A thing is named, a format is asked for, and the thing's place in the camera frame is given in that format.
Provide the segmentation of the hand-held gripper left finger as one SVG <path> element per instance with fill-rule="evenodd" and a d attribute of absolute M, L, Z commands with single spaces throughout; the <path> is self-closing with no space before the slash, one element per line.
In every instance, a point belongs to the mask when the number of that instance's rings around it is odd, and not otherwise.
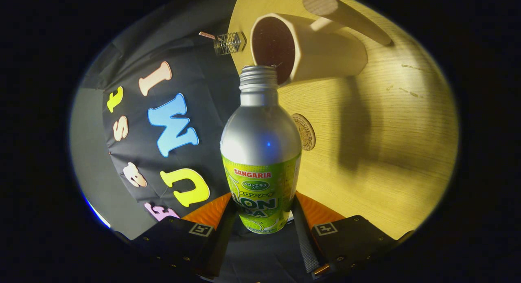
<path fill-rule="evenodd" d="M 219 276 L 236 218 L 231 193 L 216 198 L 183 218 L 172 209 L 145 205 L 158 222 L 134 239 L 116 236 L 143 255 L 208 281 Z"/>

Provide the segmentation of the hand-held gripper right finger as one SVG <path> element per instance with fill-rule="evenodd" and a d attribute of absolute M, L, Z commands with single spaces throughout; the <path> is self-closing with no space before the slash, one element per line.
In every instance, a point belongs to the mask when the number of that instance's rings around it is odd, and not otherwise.
<path fill-rule="evenodd" d="M 363 216 L 344 217 L 299 192 L 291 211 L 305 270 L 315 281 L 365 268 L 413 234 L 408 231 L 393 239 Z"/>

